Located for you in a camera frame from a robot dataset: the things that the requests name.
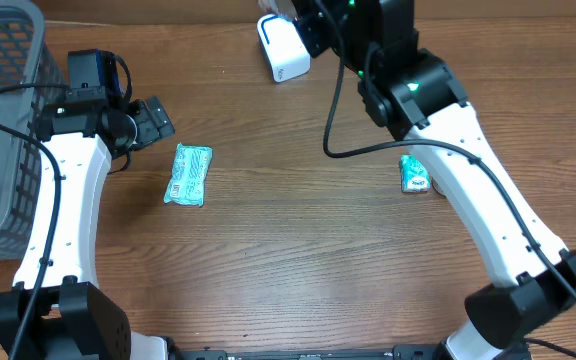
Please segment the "teal wet wipes pack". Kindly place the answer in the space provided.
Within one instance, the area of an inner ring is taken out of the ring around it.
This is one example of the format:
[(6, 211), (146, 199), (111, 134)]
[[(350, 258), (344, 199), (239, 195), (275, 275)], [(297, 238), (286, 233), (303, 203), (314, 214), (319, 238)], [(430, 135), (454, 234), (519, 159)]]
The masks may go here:
[(163, 201), (183, 206), (203, 206), (212, 157), (210, 147), (178, 144)]

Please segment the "small green white carton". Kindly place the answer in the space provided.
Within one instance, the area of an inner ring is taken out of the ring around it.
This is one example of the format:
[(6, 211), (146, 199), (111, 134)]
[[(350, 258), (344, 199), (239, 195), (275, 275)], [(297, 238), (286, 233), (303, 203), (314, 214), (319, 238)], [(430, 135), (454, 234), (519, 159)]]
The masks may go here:
[(403, 193), (427, 192), (431, 178), (427, 169), (412, 155), (402, 155), (399, 161)]

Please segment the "brown snack pouch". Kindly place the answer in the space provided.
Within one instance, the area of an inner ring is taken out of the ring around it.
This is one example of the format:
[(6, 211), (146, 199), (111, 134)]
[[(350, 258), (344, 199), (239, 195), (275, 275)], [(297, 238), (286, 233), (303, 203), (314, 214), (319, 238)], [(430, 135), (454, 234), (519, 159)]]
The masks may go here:
[(266, 13), (293, 20), (298, 17), (292, 0), (258, 0), (259, 7)]

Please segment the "green lid white jar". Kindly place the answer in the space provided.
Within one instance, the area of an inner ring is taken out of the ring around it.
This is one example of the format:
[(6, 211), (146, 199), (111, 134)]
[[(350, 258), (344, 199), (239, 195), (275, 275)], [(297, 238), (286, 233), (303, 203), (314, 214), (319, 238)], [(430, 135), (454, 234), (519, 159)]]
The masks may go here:
[(441, 196), (446, 197), (446, 192), (441, 188), (437, 180), (434, 177), (431, 180), (432, 180), (432, 187), (434, 188), (434, 190)]

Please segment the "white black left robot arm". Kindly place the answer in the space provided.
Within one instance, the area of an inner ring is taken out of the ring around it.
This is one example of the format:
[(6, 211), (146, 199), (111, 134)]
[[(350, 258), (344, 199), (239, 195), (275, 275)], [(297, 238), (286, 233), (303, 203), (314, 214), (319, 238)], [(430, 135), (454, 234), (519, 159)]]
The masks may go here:
[(162, 109), (136, 100), (44, 107), (35, 123), (41, 180), (27, 250), (0, 293), (0, 344), (12, 359), (175, 359), (166, 337), (132, 330), (99, 288), (95, 247), (111, 162), (174, 130)]

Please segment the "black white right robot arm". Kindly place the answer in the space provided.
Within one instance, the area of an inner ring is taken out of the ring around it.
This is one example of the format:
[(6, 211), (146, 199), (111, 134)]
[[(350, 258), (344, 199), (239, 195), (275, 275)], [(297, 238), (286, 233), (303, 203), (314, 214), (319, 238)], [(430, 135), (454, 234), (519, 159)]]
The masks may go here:
[(531, 333), (576, 306), (576, 250), (531, 209), (496, 157), (449, 66), (419, 46), (410, 1), (298, 1), (307, 51), (332, 50), (358, 74), (373, 122), (429, 172), (474, 240), (489, 284), (467, 322), (437, 345), (397, 345), (397, 359), (527, 358)]

